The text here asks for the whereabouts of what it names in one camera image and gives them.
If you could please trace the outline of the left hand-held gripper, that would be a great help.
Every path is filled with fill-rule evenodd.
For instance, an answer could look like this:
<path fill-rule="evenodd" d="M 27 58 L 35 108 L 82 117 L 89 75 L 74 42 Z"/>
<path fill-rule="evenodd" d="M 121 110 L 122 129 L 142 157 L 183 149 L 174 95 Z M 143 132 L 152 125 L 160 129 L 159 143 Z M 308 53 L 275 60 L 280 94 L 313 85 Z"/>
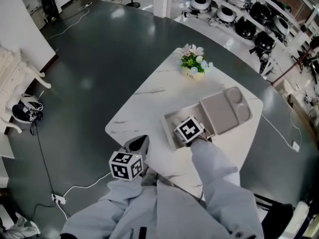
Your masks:
<path fill-rule="evenodd" d="M 128 140 L 118 151 L 114 151 L 109 160 L 112 177 L 124 181 L 143 177 L 148 168 L 145 160 L 149 145 L 149 136 L 140 135 Z"/>

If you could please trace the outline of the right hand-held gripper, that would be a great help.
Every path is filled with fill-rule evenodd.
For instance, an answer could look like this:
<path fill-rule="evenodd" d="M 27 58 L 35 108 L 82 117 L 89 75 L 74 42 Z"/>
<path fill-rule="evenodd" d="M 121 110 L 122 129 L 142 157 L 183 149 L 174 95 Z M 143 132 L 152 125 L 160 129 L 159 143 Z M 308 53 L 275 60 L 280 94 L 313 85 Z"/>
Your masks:
<path fill-rule="evenodd" d="M 190 145 L 197 138 L 212 142 L 213 137 L 213 131 L 210 131 L 194 116 L 190 116 L 178 123 L 173 132 L 184 145 Z"/>

